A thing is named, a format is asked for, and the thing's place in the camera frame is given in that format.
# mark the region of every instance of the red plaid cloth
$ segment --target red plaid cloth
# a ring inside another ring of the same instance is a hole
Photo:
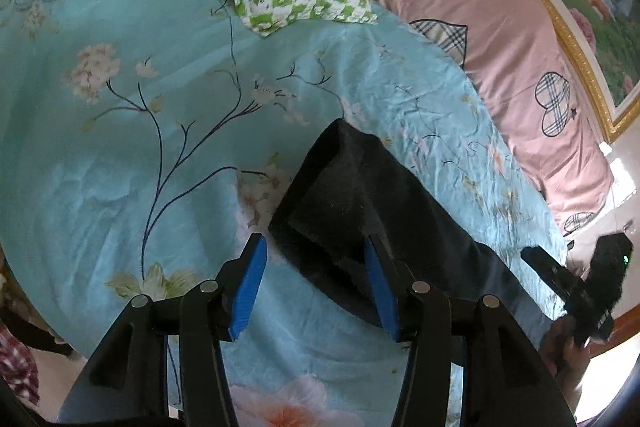
[[[37,405],[40,401],[36,361],[21,341],[0,323],[0,375],[15,396]]]

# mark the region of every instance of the black cloth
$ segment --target black cloth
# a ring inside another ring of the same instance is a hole
[[[305,278],[374,325],[380,323],[364,267],[364,242],[371,234],[416,279],[447,296],[500,298],[536,348],[551,324],[491,248],[476,243],[376,136],[343,119],[307,153],[270,231]],[[457,363],[463,360],[461,346],[454,346]]]

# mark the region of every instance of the floral bedsheet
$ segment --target floral bedsheet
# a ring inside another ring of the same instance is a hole
[[[379,7],[378,25],[304,21],[263,39],[232,3],[0,0],[0,242],[65,340],[89,356],[127,299],[215,276],[267,232],[341,116],[559,314],[518,253],[542,245],[563,263],[561,234],[449,55]],[[406,352],[271,243],[269,258],[248,329],[224,346],[241,425],[389,425]],[[174,343],[170,358],[179,406]]]

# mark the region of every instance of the hand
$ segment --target hand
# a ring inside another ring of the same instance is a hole
[[[555,320],[540,347],[540,358],[556,379],[569,407],[575,412],[582,392],[580,383],[591,361],[588,347],[574,342],[575,319],[565,315]]]

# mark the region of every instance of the metal screw head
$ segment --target metal screw head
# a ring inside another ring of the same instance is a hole
[[[218,289],[218,283],[214,280],[205,281],[200,284],[200,291],[202,293],[213,293]]]
[[[482,304],[484,304],[487,308],[497,308],[500,306],[500,299],[498,299],[495,295],[485,295],[482,297]]]
[[[411,285],[411,289],[416,293],[427,293],[431,289],[431,285],[425,281],[415,281]]]
[[[131,306],[134,308],[144,308],[148,302],[149,297],[146,295],[136,295],[131,299]]]

